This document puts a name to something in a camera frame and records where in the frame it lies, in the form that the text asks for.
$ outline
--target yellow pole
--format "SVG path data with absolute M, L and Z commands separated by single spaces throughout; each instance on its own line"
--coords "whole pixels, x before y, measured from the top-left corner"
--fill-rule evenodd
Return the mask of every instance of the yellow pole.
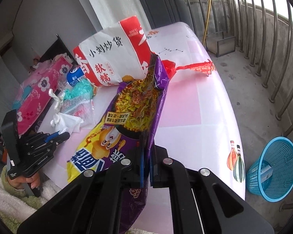
M 204 35 L 203 35 L 203 41 L 202 41 L 202 44 L 203 45 L 205 43 L 206 34 L 207 34 L 207 26 L 208 26 L 208 20 L 209 20 L 209 13 L 211 11 L 211 4 L 212 4 L 212 0 L 208 0 L 208 10 L 207 10 L 207 17 L 206 17 L 206 26 L 205 26 Z

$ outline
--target purple plastic wrapper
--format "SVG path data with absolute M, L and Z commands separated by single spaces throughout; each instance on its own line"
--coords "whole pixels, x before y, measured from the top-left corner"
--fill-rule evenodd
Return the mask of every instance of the purple plastic wrapper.
M 92 169 L 95 172 L 105 170 L 114 162 L 125 158 L 129 150 L 136 148 L 140 135 L 143 134 L 146 141 L 142 152 L 144 176 L 140 189 L 123 191 L 120 233 L 125 233 L 131 227 L 146 203 L 150 149 L 168 84 L 169 78 L 161 59 L 152 54 L 146 79 L 120 83 L 117 95 L 101 122 L 87 135 L 67 163 L 69 182 L 85 169 Z

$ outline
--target silver screw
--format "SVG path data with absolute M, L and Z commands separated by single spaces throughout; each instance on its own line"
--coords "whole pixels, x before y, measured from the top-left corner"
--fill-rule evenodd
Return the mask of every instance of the silver screw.
M 163 163 L 170 165 L 170 164 L 172 164 L 172 159 L 170 159 L 170 158 L 163 159 Z
M 131 161 L 129 159 L 123 159 L 121 160 L 122 165 L 130 165 Z
M 200 170 L 200 173 L 203 175 L 203 176 L 209 176 L 210 175 L 210 170 L 209 169 L 206 169 L 206 168 L 203 168 Z
M 85 170 L 84 171 L 84 176 L 85 177 L 91 177 L 93 175 L 93 170 Z

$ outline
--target cartoon character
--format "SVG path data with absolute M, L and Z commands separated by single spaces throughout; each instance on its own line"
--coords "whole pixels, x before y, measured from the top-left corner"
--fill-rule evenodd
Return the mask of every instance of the cartoon character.
M 95 159 L 107 158 L 110 155 L 110 149 L 115 147 L 121 138 L 121 133 L 114 126 L 110 126 L 99 132 L 99 139 L 92 142 L 92 156 Z M 86 146 L 91 143 L 90 137 L 86 139 Z M 118 145 L 118 151 L 125 145 L 126 141 L 121 140 Z

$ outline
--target red and white paper bag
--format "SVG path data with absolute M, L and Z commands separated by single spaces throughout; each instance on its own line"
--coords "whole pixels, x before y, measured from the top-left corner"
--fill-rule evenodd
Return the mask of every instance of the red and white paper bag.
M 96 86 L 144 79 L 151 50 L 136 16 L 126 18 L 84 40 L 74 49 L 86 78 Z

